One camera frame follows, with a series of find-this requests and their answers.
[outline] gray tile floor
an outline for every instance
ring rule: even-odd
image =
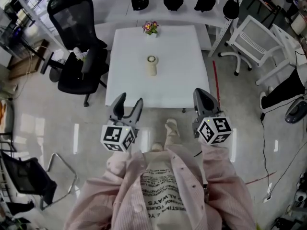
[[[233,164],[238,175],[248,183],[266,176],[263,166],[259,93],[266,90],[268,85],[276,87],[279,82],[289,76],[292,69],[288,67],[264,85],[256,86],[255,81],[265,71],[272,69],[273,65],[269,62],[261,69],[254,68],[249,72],[247,65],[243,63],[240,75],[236,77],[233,74],[236,60],[232,57],[217,57],[217,53],[221,51],[229,51],[223,42],[213,57],[207,57],[208,53],[204,51],[203,58],[211,93],[214,96],[216,96],[216,83],[213,60],[216,63],[221,108],[230,117],[233,128],[236,129],[236,156],[233,157]],[[21,79],[20,86],[23,86],[25,79],[26,77]],[[58,152],[79,176],[73,193],[64,200],[43,212],[33,209],[24,214],[26,218],[39,226],[49,230],[61,229],[84,181],[89,177],[101,176],[104,172],[106,160],[112,154],[100,143],[102,124],[107,121],[105,95],[106,90],[99,86],[98,91],[90,97],[90,106],[84,108],[84,96],[62,93],[58,91],[57,85],[48,79],[48,73],[46,75],[35,73],[28,77],[22,94],[15,100],[15,142],[19,155],[23,158],[38,157],[46,168],[51,154]],[[303,130],[303,121],[295,125],[284,121],[287,107],[281,107],[267,114],[263,122],[267,167],[269,173],[276,172],[270,176],[270,183],[273,186],[307,137]],[[183,143],[193,154],[196,154],[200,148],[193,138],[191,129],[195,116],[192,109],[187,110],[185,114],[180,109],[144,109],[139,127],[143,131],[150,131],[151,142],[163,142],[164,123],[168,117],[173,117],[178,121]],[[276,142],[278,142],[278,151],[274,151]],[[138,144],[134,146],[134,149],[139,149]],[[267,229],[291,203],[296,182],[306,167],[306,157],[307,150],[304,148],[275,188],[272,199],[267,203],[263,203],[268,191],[266,179],[248,185],[254,203],[251,207],[255,210],[257,222],[264,229]],[[56,161],[52,168],[51,177],[59,185],[56,198],[65,193],[73,178],[59,161]],[[26,202],[27,197],[18,195],[17,201]]]

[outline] white table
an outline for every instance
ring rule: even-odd
[[[295,67],[295,59],[297,60],[297,63],[296,63],[297,66],[301,66],[307,63],[306,56],[300,55],[300,54],[304,54],[304,51],[298,41],[296,41],[292,36],[290,36],[287,32],[285,32],[283,29],[279,28],[275,24],[272,25],[271,32],[274,33],[277,39],[284,46],[283,55],[284,55],[285,60],[279,63],[278,66],[274,68],[272,71],[270,71],[265,76],[257,80],[256,81],[257,85],[260,85],[262,82],[264,82],[265,80],[267,80],[274,74],[277,74],[279,71],[281,71],[288,65]]]
[[[126,92],[125,106],[143,98],[144,107],[193,108],[196,88],[210,92],[195,27],[160,26],[158,33],[151,38],[141,27],[116,30],[106,105]],[[159,58],[154,77],[147,71],[149,55]]]

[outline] pink shirt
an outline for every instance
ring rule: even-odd
[[[232,230],[256,229],[250,194],[236,175],[228,149],[202,145],[207,204],[201,171],[193,156],[181,145],[169,145],[166,150],[194,230],[220,230],[222,219]],[[145,170],[140,151],[132,155],[115,152],[107,161],[105,174],[85,182],[65,229],[151,230],[140,185]]]

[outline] potted flower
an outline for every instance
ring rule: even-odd
[[[147,21],[145,25],[142,26],[143,32],[151,37],[157,37],[158,31],[158,23],[156,21]]]

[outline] black office chair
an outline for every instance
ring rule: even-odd
[[[41,210],[44,210],[65,198],[71,192],[72,187],[78,179],[76,172],[57,153],[52,154],[46,171],[39,164],[37,158],[20,161],[10,157],[3,151],[0,151],[0,153],[6,171],[16,190],[21,194],[40,195],[41,200],[39,207]],[[69,168],[69,170],[74,174],[74,179],[67,194],[58,200],[53,201],[53,196],[58,185],[50,179],[47,172],[50,171],[55,157],[58,157]]]
[[[107,45],[96,36],[94,27],[94,7],[92,0],[50,0],[47,7],[50,20],[68,50],[78,47],[82,52],[89,50],[85,62],[77,60],[72,52],[65,64],[52,60],[51,53],[41,69],[44,74],[49,66],[61,70],[58,89],[70,94],[85,94],[84,106],[88,107],[90,94],[98,85],[106,85],[100,80],[109,71],[106,64]]]

